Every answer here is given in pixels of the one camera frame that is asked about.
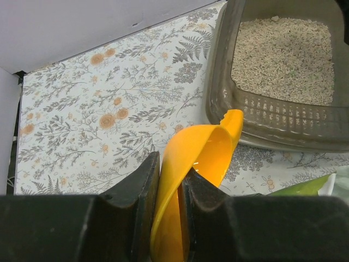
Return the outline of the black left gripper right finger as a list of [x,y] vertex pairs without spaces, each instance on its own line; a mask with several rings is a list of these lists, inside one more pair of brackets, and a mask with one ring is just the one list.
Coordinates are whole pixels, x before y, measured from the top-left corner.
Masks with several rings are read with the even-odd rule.
[[348,261],[348,205],[332,196],[229,196],[180,185],[185,261]]

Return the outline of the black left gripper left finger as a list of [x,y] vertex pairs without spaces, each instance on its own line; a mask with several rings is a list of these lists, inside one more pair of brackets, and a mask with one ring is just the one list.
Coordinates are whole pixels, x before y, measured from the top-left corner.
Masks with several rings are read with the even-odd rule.
[[149,261],[160,173],[152,152],[99,195],[1,197],[1,261]]

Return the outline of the orange plastic scoop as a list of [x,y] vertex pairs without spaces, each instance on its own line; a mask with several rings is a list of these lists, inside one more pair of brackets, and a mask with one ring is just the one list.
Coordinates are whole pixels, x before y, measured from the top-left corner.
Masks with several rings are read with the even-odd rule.
[[229,110],[219,124],[186,127],[168,142],[150,236],[152,261],[184,261],[178,188],[190,170],[220,186],[238,145],[243,121],[241,110]]

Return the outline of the green litter bag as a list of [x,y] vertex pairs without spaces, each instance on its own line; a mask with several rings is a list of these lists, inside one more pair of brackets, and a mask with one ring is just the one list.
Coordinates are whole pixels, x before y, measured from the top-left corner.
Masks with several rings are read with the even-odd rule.
[[348,169],[341,169],[329,175],[295,184],[270,195],[348,197]]

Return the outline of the brown plastic litter box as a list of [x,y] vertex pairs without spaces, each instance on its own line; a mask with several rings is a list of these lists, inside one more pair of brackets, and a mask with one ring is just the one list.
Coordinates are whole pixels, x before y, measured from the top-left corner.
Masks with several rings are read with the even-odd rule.
[[203,112],[243,113],[240,142],[348,151],[348,1],[227,1],[207,65]]

